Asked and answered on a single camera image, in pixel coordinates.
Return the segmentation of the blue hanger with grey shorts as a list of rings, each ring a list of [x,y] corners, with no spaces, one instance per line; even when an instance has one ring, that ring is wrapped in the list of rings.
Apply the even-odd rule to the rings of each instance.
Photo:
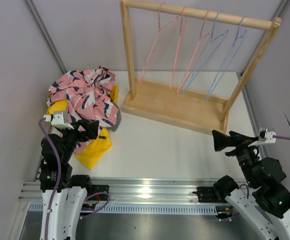
[[[218,50],[218,48],[220,47],[220,45],[222,44],[222,42],[224,41],[224,39],[228,35],[228,30],[223,31],[219,35],[215,35],[215,33],[214,33],[216,23],[218,21],[220,14],[221,14],[221,12],[217,13],[215,20],[213,22],[213,27],[211,29],[211,30],[213,30],[213,33],[211,34],[211,38],[209,39],[209,43],[207,45],[207,48],[206,48],[205,52],[203,53],[201,60],[199,62],[196,61],[192,65],[191,69],[193,69],[193,72],[190,74],[187,82],[184,84],[183,89],[180,91],[181,94],[184,94],[186,92],[186,90],[189,88],[189,86],[191,85],[193,80],[201,72],[201,69],[209,62],[211,57],[215,54],[215,52]]]

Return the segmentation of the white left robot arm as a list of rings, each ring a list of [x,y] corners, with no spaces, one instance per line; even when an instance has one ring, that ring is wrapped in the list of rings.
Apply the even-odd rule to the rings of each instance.
[[[42,160],[39,176],[43,200],[40,239],[74,240],[85,200],[93,195],[91,178],[72,174],[69,163],[80,142],[98,137],[99,121],[79,120],[69,128],[60,129],[61,136],[42,130]]]

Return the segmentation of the grey shorts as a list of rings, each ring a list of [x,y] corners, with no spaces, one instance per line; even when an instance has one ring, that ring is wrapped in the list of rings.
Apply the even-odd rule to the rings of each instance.
[[[115,132],[118,129],[120,123],[121,123],[121,111],[120,111],[120,109],[119,109],[119,107],[118,107],[118,105],[116,103],[113,103],[113,105],[118,109],[118,112],[117,112],[117,116],[116,116],[116,124],[113,125],[110,128],[110,130]]]

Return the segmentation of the yellow shorts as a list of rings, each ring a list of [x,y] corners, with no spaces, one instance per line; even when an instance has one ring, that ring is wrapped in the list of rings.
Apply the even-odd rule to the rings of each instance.
[[[96,165],[103,154],[112,147],[108,130],[104,127],[101,127],[100,130],[95,140],[82,142],[80,145],[77,145],[74,151],[75,158],[90,170]]]

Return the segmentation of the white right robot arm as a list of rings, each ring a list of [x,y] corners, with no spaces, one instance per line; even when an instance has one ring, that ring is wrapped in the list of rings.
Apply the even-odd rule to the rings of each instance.
[[[214,149],[217,152],[232,147],[226,156],[236,157],[248,188],[254,189],[252,196],[258,206],[268,215],[266,220],[249,203],[247,196],[235,180],[225,175],[214,184],[213,196],[219,202],[228,202],[264,240],[290,240],[290,192],[282,185],[286,174],[279,160],[271,157],[260,159],[259,146],[273,144],[277,139],[290,137],[261,130],[258,136],[249,137],[230,131],[229,135],[212,131]]]

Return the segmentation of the pink patterned shorts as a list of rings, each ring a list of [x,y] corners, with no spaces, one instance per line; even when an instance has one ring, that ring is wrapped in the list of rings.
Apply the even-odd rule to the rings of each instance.
[[[110,96],[115,78],[115,73],[103,66],[69,71],[49,87],[47,112],[58,111],[59,103],[65,101],[70,123],[99,121],[99,133],[103,128],[115,131],[121,121],[119,107]]]

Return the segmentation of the pink hanger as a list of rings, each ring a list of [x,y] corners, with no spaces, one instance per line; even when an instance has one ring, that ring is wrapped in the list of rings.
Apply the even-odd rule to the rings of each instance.
[[[162,13],[162,8],[166,5],[165,2],[160,4],[160,8],[158,11],[158,31],[156,38],[153,42],[153,45],[151,47],[151,50],[149,52],[149,55],[147,57],[146,63],[141,71],[141,74],[138,78],[138,84],[142,82],[142,80],[146,77],[148,71],[152,68],[154,65],[156,59],[160,55],[160,52],[163,49],[164,44],[172,34],[176,23],[178,21],[178,16],[176,16],[173,20],[170,20],[164,25],[161,25],[161,13]]]
[[[176,49],[176,54],[175,54],[175,60],[174,60],[174,65],[173,65],[173,70],[172,70],[172,75],[171,75],[169,91],[171,91],[172,87],[173,87],[174,76],[175,76],[176,67],[178,64],[178,58],[180,55],[181,43],[182,43],[185,28],[187,25],[187,20],[183,20],[185,9],[186,9],[186,6],[183,7],[182,12],[181,12],[181,19],[180,19],[180,26],[179,26],[179,38],[178,38],[178,42],[177,42],[177,49]]]
[[[209,43],[209,39],[211,38],[211,34],[213,33],[213,30],[210,30],[209,32],[207,32],[206,34],[204,34],[204,27],[205,27],[205,24],[207,22],[207,17],[209,16],[209,14],[210,14],[210,10],[208,10],[207,13],[206,13],[206,15],[205,15],[204,22],[203,22],[202,27],[201,27],[201,30],[200,30],[198,42],[197,42],[196,47],[194,49],[194,52],[192,54],[191,60],[190,60],[190,62],[188,64],[188,67],[187,67],[187,69],[185,71],[185,74],[184,74],[184,76],[183,76],[183,78],[181,80],[181,83],[180,83],[180,85],[179,85],[179,87],[178,87],[178,89],[176,91],[176,94],[177,95],[180,94],[180,91],[183,89],[184,84],[187,82],[190,74],[193,72],[193,69],[191,68],[192,65],[195,63],[195,61],[199,62],[201,60],[202,55],[205,52],[205,50],[207,48],[207,45]],[[204,46],[202,52],[200,53],[199,57],[197,59],[195,59],[197,50],[199,49],[200,44],[202,43],[202,41],[205,40],[205,39],[206,39],[205,46]]]

